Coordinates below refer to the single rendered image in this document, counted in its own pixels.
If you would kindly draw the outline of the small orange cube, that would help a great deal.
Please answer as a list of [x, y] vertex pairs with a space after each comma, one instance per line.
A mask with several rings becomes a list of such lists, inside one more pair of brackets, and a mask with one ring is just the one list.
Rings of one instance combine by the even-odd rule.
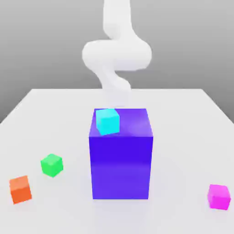
[[9, 181], [13, 204], [32, 199], [28, 177], [20, 176]]

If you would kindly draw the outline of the small cyan cube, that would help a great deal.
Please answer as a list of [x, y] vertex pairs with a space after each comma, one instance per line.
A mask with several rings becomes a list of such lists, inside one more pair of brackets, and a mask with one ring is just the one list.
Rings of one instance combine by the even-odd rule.
[[120, 132], [120, 116], [115, 109], [96, 110], [96, 128], [101, 135]]

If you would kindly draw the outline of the small green cube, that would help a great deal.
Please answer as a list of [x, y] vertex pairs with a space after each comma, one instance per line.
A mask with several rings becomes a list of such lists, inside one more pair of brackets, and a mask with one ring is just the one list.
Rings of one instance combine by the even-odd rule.
[[42, 172], [52, 178], [63, 170], [62, 157], [55, 154], [49, 154], [47, 157], [40, 161]]

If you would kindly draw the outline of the large purple box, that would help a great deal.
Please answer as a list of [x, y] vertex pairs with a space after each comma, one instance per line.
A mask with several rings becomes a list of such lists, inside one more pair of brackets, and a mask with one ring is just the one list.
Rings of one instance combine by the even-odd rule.
[[89, 132], [93, 199], [148, 199], [153, 132], [145, 108], [117, 109], [120, 132], [100, 135], [96, 115]]

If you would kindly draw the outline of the small magenta cube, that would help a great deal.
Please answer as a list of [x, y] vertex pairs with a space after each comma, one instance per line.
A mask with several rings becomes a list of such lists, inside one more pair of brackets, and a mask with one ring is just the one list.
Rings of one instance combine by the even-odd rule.
[[207, 199], [210, 208], [228, 210], [231, 196], [227, 186], [210, 184]]

